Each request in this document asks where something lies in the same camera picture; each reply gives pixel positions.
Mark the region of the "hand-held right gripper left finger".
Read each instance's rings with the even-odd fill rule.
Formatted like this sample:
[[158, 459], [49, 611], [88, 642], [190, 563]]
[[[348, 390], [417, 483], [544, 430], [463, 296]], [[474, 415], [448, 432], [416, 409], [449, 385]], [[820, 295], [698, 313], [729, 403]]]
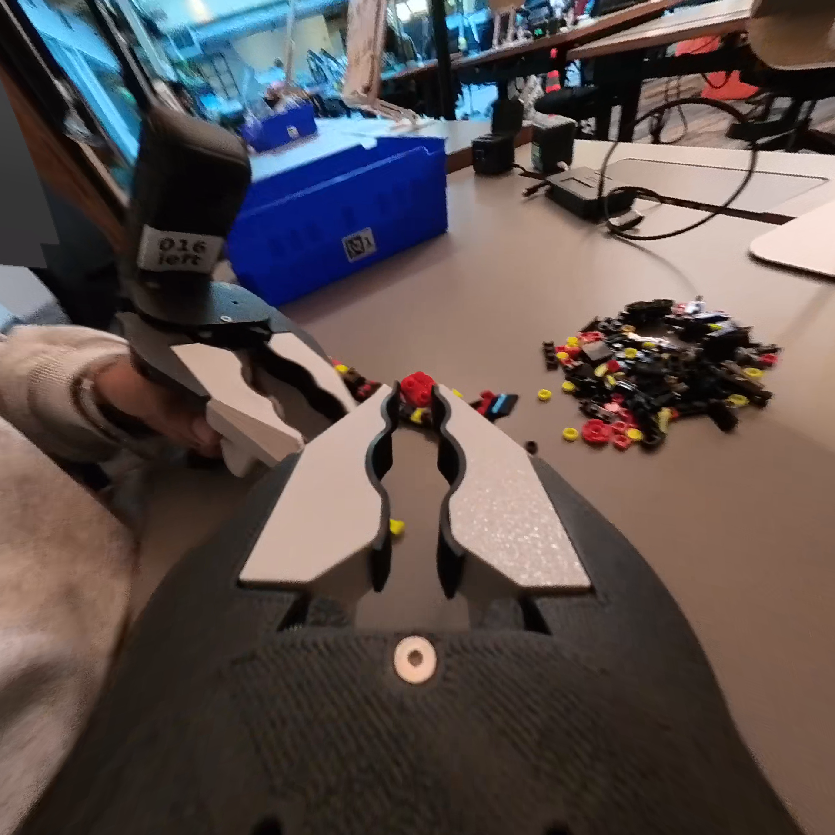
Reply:
[[384, 588], [391, 507], [382, 479], [399, 409], [399, 383], [382, 385], [305, 447], [240, 571], [242, 587], [333, 600], [350, 618]]

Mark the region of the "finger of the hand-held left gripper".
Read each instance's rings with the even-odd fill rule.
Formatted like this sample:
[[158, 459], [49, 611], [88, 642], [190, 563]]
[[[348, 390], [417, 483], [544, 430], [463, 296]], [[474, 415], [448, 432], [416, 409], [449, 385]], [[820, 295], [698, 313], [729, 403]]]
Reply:
[[208, 396], [205, 418], [220, 434], [222, 457], [233, 475], [243, 478], [259, 465], [274, 468], [304, 448], [302, 435], [245, 381], [234, 352], [201, 343], [172, 350]]
[[331, 361], [293, 331], [243, 337], [245, 378], [287, 423], [336, 423], [356, 402]]

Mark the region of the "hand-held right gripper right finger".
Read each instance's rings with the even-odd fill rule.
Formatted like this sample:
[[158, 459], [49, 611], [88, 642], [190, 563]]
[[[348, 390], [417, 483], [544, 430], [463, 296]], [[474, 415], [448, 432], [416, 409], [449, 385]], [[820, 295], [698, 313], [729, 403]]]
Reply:
[[436, 564], [469, 628], [495, 601], [586, 595], [594, 587], [534, 459], [504, 431], [437, 384], [437, 468], [448, 489], [439, 511]]

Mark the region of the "red lego brick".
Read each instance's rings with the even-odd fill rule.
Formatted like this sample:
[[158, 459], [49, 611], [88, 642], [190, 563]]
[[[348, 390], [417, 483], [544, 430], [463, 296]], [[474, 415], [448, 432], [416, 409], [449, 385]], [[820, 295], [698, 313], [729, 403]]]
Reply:
[[399, 383], [402, 400], [412, 410], [427, 408], [431, 404], [434, 386], [434, 379], [422, 371], [412, 372]]

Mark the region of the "black red yellow lego build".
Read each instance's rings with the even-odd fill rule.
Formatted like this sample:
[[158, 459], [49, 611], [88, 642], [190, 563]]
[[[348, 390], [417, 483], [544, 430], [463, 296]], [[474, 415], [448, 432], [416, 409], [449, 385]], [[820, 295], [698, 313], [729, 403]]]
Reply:
[[[342, 378], [348, 391], [357, 404], [366, 402], [381, 387], [381, 382], [373, 381], [360, 374], [354, 367], [331, 360], [331, 365]], [[403, 402], [399, 394], [399, 415], [401, 421], [411, 423], [422, 429], [434, 428], [433, 413], [431, 404], [427, 408], [414, 409]], [[497, 420], [508, 417], [514, 412], [518, 403], [518, 395], [513, 393], [495, 393], [490, 390], [481, 391], [478, 397], [468, 405], [488, 422], [495, 423]]]

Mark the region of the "pile of loose lego pieces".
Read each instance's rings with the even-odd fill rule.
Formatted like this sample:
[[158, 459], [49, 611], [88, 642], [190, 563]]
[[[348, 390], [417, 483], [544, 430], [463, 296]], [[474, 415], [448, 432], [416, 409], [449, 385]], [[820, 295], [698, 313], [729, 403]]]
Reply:
[[563, 430], [566, 443], [646, 452], [688, 419], [735, 433], [741, 411], [770, 404], [764, 379], [783, 353], [703, 297], [634, 301], [562, 341], [543, 341], [540, 350], [583, 418]]

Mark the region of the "person's left hand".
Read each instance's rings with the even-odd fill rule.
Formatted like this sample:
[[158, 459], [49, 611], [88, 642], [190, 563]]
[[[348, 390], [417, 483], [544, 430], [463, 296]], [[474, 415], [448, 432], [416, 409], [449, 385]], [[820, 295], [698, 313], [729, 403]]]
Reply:
[[204, 413], [166, 387], [143, 377], [128, 358], [97, 372], [94, 395], [110, 407], [167, 440], [207, 458], [221, 453], [221, 437]]

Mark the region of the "small blue plastic bin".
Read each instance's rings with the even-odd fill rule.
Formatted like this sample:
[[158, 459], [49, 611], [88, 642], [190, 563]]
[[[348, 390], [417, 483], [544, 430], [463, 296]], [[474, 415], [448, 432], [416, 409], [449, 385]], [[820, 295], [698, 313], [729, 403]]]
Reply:
[[310, 100], [272, 111], [262, 119], [249, 120], [241, 129], [244, 142], [258, 154], [283, 149], [317, 134], [316, 110]]

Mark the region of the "large blue plastic bin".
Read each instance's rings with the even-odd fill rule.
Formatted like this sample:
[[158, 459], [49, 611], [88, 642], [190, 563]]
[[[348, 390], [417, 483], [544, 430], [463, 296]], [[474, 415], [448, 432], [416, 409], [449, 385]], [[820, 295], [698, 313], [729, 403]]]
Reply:
[[280, 307], [448, 230], [444, 140], [354, 144], [250, 185], [227, 239], [237, 281]]

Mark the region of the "wooden board stand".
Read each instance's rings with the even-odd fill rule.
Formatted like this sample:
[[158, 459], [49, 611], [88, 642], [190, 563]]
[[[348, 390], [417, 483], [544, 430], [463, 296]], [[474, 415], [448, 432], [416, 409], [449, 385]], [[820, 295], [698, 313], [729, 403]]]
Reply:
[[387, 2], [347, 4], [347, 66], [341, 100], [350, 109], [388, 120], [394, 131], [414, 131], [426, 120], [380, 98], [383, 47], [387, 33]]

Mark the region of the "grey hooded sweatshirt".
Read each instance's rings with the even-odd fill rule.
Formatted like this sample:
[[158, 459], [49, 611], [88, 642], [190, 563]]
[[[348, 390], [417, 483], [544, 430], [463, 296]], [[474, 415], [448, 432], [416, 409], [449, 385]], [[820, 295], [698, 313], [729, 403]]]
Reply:
[[10, 424], [1, 435], [1, 832], [63, 765], [123, 632], [129, 530]]

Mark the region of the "small black charger box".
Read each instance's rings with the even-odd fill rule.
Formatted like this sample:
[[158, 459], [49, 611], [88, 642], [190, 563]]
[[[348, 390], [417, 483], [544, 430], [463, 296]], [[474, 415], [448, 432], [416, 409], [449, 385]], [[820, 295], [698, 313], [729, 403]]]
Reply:
[[506, 174], [515, 166], [515, 135], [484, 134], [473, 140], [471, 151], [472, 168], [476, 176]]

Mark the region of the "flat black power adapter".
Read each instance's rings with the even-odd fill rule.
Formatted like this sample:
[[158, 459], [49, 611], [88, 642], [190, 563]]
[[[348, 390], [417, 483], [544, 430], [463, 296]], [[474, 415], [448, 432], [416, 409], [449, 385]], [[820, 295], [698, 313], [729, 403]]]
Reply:
[[580, 220], [600, 224], [606, 211], [611, 218], [632, 211], [635, 189], [609, 175], [601, 178], [598, 170], [577, 167], [550, 178], [545, 197]]

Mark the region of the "black green battery box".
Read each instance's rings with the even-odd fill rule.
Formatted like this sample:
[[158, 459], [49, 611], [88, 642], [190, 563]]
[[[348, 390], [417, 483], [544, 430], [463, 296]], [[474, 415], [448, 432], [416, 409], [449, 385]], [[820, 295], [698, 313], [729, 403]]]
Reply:
[[531, 122], [531, 168], [557, 174], [573, 162], [578, 123], [558, 114], [535, 113]]

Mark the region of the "white flat device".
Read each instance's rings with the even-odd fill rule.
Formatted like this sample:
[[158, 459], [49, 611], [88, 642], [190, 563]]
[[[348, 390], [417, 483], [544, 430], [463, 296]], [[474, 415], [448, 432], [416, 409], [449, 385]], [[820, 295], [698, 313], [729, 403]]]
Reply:
[[834, 279], [834, 201], [757, 237], [750, 256], [788, 271]]

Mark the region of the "cardboard box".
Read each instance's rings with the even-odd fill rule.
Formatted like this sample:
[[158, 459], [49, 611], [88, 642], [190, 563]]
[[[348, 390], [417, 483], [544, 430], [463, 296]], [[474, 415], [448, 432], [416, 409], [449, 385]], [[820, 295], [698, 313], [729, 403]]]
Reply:
[[770, 68], [834, 67], [833, 1], [753, 1], [748, 45]]

